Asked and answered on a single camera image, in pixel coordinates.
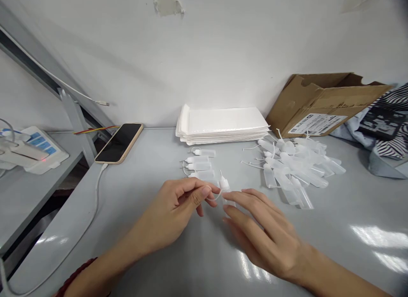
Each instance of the smartphone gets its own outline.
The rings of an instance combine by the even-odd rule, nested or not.
[[[136,142],[143,125],[140,123],[123,124],[110,138],[105,147],[95,158],[96,163],[120,164],[122,163],[133,144]]]

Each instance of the black device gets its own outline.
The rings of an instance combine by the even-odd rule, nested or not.
[[[95,158],[96,163],[120,164],[143,130],[140,123],[123,124]]]
[[[372,107],[360,122],[357,131],[379,140],[390,141],[395,138],[407,116],[383,108]]]

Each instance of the cardboard box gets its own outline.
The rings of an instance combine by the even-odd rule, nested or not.
[[[353,73],[294,74],[266,117],[271,130],[282,137],[328,135],[392,89],[379,82],[361,83]]]

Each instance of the shipping label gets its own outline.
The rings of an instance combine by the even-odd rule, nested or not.
[[[288,133],[304,134],[308,130],[309,135],[322,135],[346,118],[347,116],[344,115],[310,113],[298,122]]]

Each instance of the phone screen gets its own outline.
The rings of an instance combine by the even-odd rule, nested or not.
[[[96,157],[99,162],[117,162],[139,131],[141,124],[123,124]]]

